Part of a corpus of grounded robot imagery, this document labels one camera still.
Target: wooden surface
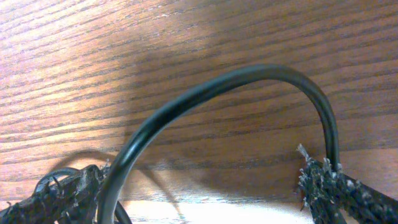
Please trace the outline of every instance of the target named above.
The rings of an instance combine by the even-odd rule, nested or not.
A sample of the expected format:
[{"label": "wooden surface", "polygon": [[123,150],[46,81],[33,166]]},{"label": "wooden surface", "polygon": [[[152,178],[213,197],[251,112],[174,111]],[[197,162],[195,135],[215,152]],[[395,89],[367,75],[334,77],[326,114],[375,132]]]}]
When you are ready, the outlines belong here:
[{"label": "wooden surface", "polygon": [[[3,0],[0,32],[0,208],[51,170],[112,161],[164,103],[255,63],[320,85],[345,172],[398,199],[397,1]],[[298,143],[325,156],[310,101],[250,84],[163,131],[121,201],[136,223],[311,223]]]}]

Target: curved black wire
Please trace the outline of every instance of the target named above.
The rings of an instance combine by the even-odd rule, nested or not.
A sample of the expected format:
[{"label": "curved black wire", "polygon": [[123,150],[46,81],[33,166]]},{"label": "curved black wire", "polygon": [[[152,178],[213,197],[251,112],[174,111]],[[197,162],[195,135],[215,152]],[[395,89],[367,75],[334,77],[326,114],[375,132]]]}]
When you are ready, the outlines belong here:
[{"label": "curved black wire", "polygon": [[192,108],[226,91],[259,80],[280,80],[302,90],[315,105],[325,135],[326,156],[332,167],[339,163],[338,133],[328,99],[319,87],[302,73],[280,65],[255,65],[224,74],[188,90],[155,112],[131,136],[111,165],[98,204],[98,224],[113,223],[120,190],[139,155],[168,124]]},{"label": "curved black wire", "polygon": [[[38,183],[36,184],[34,193],[40,192],[44,188],[44,186],[46,185],[47,182],[53,181],[53,178],[59,178],[59,177],[65,176],[65,175],[67,175],[67,176],[74,175],[78,171],[79,171],[78,169],[66,167],[66,168],[61,168],[61,169],[49,172],[48,174],[46,174],[44,177],[42,177],[38,181]],[[118,221],[119,221],[118,223],[132,224],[129,215],[127,214],[127,212],[125,211],[125,209],[123,208],[123,206],[120,204],[119,201],[116,205],[114,215],[116,216],[116,218],[118,218]]]}]

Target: black cable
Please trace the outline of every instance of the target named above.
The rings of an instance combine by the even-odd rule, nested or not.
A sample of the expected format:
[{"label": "black cable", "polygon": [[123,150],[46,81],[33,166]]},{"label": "black cable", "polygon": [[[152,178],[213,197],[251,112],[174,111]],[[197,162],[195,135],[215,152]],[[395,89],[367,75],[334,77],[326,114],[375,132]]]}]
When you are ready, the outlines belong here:
[{"label": "black cable", "polygon": [[259,80],[280,80],[302,90],[315,105],[325,135],[326,156],[333,168],[339,163],[338,133],[329,101],[319,87],[305,75],[280,65],[255,65],[224,74],[188,90],[146,119],[131,136],[111,165],[100,192],[98,224],[113,223],[113,212],[120,190],[139,155],[168,124],[194,107],[226,91]]},{"label": "black cable", "polygon": [[[66,168],[61,168],[52,172],[49,172],[46,174],[43,178],[41,178],[38,183],[36,184],[34,193],[40,192],[44,186],[46,185],[47,182],[53,181],[53,178],[59,178],[63,177],[65,175],[74,175],[78,172],[78,169],[71,168],[71,167],[66,167]],[[114,211],[114,215],[118,219],[120,224],[132,224],[131,219],[123,206],[118,202],[116,205],[116,209]]]}]

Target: cable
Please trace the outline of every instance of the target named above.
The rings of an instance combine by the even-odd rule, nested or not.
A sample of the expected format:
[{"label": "cable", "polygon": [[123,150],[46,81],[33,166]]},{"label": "cable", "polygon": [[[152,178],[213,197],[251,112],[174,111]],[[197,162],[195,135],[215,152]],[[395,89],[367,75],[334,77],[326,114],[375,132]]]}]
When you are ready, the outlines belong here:
[{"label": "cable", "polygon": [[[59,178],[64,175],[67,175],[67,176],[74,175],[78,171],[79,171],[78,169],[66,167],[66,168],[61,168],[61,169],[49,172],[48,174],[46,174],[43,178],[41,178],[38,181],[38,183],[36,184],[34,193],[40,192],[44,188],[44,186],[46,185],[47,182],[53,181],[53,177]],[[116,205],[114,215],[116,216],[116,218],[118,219],[120,224],[132,224],[129,215],[127,214],[127,212],[125,211],[123,206],[120,204],[120,202],[118,202],[118,204]]]},{"label": "cable", "polygon": [[328,99],[319,87],[300,72],[280,65],[254,65],[226,73],[198,85],[177,99],[167,103],[146,119],[131,136],[111,165],[100,192],[98,224],[113,223],[113,212],[120,190],[137,158],[146,146],[172,121],[196,106],[226,91],[259,80],[280,80],[302,90],[315,105],[325,135],[326,156],[333,168],[339,163],[338,133],[335,116]]}]

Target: wooden table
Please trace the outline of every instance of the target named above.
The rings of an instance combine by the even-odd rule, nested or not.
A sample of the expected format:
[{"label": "wooden table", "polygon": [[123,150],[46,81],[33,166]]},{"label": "wooden table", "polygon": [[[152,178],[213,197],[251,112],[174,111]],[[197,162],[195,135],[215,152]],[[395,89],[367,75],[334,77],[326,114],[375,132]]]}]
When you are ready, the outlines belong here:
[{"label": "wooden table", "polygon": [[[61,167],[112,161],[157,108],[245,65],[277,63],[321,86],[345,173],[398,199],[398,2],[3,0],[0,208]],[[311,223],[294,194],[325,156],[311,102],[257,82],[164,130],[120,200],[135,223]]]}]

